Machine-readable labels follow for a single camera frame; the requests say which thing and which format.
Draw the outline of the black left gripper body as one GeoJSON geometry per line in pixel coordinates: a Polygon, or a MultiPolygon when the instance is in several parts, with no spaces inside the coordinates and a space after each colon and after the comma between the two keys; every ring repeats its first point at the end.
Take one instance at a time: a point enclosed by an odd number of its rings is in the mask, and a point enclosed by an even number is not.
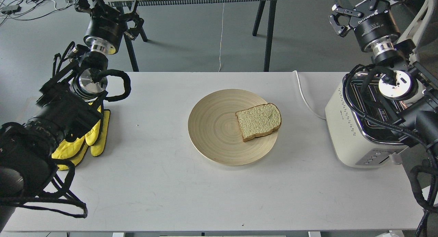
{"type": "Polygon", "coordinates": [[[108,5],[95,5],[91,9],[90,23],[83,38],[90,49],[103,47],[108,55],[119,51],[123,34],[128,31],[127,22],[134,21],[134,13],[122,14],[108,5]]]}

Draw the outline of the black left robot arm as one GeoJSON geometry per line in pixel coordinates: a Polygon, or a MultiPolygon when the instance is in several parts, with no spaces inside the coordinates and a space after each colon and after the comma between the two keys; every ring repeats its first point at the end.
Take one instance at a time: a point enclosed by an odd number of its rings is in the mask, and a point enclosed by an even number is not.
{"type": "Polygon", "coordinates": [[[116,102],[131,92],[130,77],[110,70],[108,56],[119,51],[122,38],[144,41],[138,1],[123,13],[104,0],[75,0],[75,10],[91,17],[83,45],[71,42],[54,58],[52,77],[41,87],[39,113],[27,123],[1,126],[1,229],[16,208],[46,210],[86,218],[88,209],[70,190],[73,162],[53,158],[63,141],[84,137],[104,113],[104,101],[116,102]]]}

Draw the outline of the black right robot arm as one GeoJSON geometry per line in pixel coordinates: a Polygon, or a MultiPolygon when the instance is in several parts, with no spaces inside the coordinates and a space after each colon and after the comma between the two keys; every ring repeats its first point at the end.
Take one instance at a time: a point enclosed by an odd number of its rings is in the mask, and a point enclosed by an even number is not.
{"type": "Polygon", "coordinates": [[[380,168],[396,154],[421,145],[428,159],[408,173],[424,215],[415,236],[427,236],[437,213],[437,76],[419,62],[418,47],[437,12],[437,0],[425,0],[401,33],[391,8],[408,0],[363,0],[342,6],[334,0],[328,17],[335,33],[353,31],[370,65],[356,65],[342,79],[325,107],[327,127],[338,160],[352,168],[380,168]]]}

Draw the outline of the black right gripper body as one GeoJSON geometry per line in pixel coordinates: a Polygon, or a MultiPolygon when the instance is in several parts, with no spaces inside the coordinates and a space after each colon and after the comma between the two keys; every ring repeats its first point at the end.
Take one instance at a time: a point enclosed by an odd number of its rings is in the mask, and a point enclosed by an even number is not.
{"type": "Polygon", "coordinates": [[[355,10],[363,15],[351,17],[349,25],[355,33],[361,51],[371,52],[370,43],[382,37],[389,37],[391,42],[399,39],[401,33],[390,12],[388,1],[378,0],[372,4],[370,0],[364,0],[355,6],[355,10]]]}

